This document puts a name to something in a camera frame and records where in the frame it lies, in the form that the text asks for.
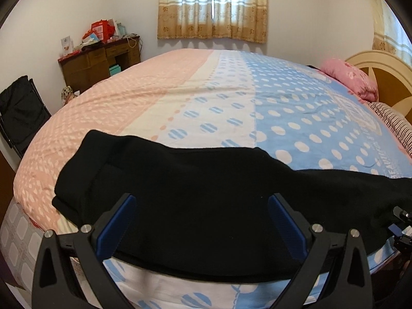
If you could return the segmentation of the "beige window curtain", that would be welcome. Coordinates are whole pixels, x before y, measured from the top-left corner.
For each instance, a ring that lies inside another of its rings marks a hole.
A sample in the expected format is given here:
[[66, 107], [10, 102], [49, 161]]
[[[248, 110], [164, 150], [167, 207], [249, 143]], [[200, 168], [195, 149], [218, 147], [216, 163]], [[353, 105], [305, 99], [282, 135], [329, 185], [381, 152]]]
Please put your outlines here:
[[159, 0], [158, 39], [230, 38], [265, 44], [268, 0]]

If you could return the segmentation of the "striped pillow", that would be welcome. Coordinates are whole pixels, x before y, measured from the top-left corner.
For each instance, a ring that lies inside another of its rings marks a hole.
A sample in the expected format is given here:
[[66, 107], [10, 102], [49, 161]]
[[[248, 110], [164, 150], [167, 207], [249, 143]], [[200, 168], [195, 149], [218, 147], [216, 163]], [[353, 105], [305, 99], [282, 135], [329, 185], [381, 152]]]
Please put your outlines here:
[[382, 102], [368, 102], [368, 106], [381, 118], [392, 134], [398, 139], [409, 156], [412, 155], [412, 130], [406, 118]]

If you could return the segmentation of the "red gift bag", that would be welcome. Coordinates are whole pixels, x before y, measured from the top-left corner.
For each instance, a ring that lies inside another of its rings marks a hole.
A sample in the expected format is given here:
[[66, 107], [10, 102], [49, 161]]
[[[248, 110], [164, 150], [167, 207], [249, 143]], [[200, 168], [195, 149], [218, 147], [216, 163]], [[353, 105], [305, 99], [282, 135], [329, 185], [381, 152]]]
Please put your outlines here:
[[108, 42], [113, 36], [117, 35], [117, 25], [113, 19], [99, 20], [91, 24], [90, 29], [83, 35], [82, 40], [94, 34], [98, 40]]

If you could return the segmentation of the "beige side curtain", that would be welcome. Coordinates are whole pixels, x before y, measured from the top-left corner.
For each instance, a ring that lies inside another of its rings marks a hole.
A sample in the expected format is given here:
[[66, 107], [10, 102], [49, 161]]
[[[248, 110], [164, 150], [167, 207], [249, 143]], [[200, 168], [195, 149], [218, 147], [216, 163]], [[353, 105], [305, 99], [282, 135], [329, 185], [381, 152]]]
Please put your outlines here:
[[372, 49], [388, 52], [411, 66], [411, 41], [385, 0], [370, 0], [374, 20]]

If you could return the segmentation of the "teal box under desk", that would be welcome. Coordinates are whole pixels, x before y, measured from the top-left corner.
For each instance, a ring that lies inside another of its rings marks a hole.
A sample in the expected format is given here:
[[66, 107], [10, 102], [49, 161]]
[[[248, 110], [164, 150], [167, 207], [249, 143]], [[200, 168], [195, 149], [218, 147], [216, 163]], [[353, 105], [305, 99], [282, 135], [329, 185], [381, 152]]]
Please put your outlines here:
[[116, 74], [120, 73], [121, 71], [122, 71], [121, 66], [119, 66], [118, 64], [116, 64], [114, 66], [111, 66], [109, 68], [110, 76], [116, 75]]

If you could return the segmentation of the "pink blue dotted bedspread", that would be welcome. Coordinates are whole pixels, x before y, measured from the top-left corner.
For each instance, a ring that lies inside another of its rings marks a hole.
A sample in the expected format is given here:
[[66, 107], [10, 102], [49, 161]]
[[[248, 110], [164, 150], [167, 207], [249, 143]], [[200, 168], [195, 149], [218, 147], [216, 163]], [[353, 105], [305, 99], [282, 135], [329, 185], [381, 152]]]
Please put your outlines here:
[[91, 130], [169, 147], [260, 147], [292, 169], [411, 176], [397, 138], [338, 81], [260, 54], [179, 49], [94, 85], [33, 138], [14, 197], [42, 229], [75, 231], [52, 198], [59, 172]]

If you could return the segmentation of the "pink floral pillow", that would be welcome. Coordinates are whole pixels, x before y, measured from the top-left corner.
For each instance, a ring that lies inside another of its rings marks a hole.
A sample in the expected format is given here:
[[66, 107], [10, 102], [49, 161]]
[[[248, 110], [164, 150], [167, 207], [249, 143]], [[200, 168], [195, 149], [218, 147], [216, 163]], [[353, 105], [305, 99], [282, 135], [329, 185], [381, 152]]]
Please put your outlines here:
[[379, 99], [376, 81], [348, 62], [341, 59], [328, 59], [321, 65], [321, 71], [338, 80], [363, 100], [375, 102]]

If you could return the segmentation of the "grey patterned mattress side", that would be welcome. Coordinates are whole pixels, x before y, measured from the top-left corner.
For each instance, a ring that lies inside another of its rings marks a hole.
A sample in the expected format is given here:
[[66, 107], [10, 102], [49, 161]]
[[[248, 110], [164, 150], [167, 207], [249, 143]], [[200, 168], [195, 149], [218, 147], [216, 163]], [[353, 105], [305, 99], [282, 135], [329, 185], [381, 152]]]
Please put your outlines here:
[[1, 221], [1, 253], [6, 266], [31, 306], [33, 275], [44, 230], [11, 199]]

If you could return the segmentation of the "cream wooden headboard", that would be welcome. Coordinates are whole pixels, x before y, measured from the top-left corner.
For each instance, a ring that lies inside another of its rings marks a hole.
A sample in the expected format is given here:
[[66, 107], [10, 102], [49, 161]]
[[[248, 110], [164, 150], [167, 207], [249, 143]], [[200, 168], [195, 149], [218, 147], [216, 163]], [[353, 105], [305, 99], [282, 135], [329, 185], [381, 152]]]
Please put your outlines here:
[[369, 50], [346, 62], [364, 71], [377, 83], [379, 102], [389, 105], [411, 123], [411, 67], [394, 54]]

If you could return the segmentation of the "patterned bag on floor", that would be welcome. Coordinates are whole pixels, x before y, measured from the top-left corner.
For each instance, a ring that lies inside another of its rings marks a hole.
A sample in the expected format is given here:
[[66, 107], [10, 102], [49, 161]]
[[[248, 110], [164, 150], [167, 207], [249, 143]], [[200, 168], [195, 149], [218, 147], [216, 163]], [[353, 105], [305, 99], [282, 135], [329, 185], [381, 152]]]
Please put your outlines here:
[[74, 90], [72, 89], [72, 87], [70, 86], [66, 86], [62, 89], [62, 93], [61, 93], [61, 99], [62, 99], [62, 105], [66, 105], [67, 103], [69, 103], [71, 100], [73, 100], [74, 98], [78, 97], [79, 94], [74, 92]]

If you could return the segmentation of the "black folding chair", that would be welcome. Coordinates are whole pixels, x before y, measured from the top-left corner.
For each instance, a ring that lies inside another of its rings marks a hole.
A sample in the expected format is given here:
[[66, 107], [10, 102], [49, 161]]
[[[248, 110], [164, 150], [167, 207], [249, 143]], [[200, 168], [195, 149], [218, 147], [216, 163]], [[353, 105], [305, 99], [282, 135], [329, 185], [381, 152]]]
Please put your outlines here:
[[21, 76], [1, 92], [1, 135], [19, 158], [51, 114], [32, 79]]

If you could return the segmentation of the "dark wooden desk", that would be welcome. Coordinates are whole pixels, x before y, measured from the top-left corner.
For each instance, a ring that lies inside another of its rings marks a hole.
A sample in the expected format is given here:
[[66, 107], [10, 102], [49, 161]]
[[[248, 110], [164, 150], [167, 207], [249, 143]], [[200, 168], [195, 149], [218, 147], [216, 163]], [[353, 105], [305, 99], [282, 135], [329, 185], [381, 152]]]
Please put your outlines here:
[[98, 42], [59, 59], [67, 87], [80, 93], [110, 77], [110, 68], [124, 71], [140, 63], [141, 40], [137, 35], [108, 43]]

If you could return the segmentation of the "black pants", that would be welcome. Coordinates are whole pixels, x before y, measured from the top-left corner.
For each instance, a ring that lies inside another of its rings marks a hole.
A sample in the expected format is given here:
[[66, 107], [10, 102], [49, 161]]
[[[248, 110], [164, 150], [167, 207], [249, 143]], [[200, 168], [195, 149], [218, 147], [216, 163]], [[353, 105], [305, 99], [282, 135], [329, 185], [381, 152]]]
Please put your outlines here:
[[64, 165], [52, 205], [74, 225], [129, 193], [138, 207], [115, 258], [189, 280], [260, 283], [299, 269], [268, 213], [279, 193], [327, 231], [357, 229], [367, 253], [389, 238], [411, 180], [338, 169], [294, 170], [259, 148], [175, 149], [90, 131]]

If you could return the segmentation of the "white card on desk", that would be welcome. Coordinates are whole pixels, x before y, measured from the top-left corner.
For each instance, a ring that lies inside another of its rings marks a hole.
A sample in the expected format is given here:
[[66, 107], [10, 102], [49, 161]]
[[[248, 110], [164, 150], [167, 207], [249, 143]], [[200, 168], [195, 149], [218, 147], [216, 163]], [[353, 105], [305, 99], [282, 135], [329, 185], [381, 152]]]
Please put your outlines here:
[[73, 41], [70, 36], [62, 38], [61, 45], [62, 45], [62, 56], [63, 57], [73, 53]]

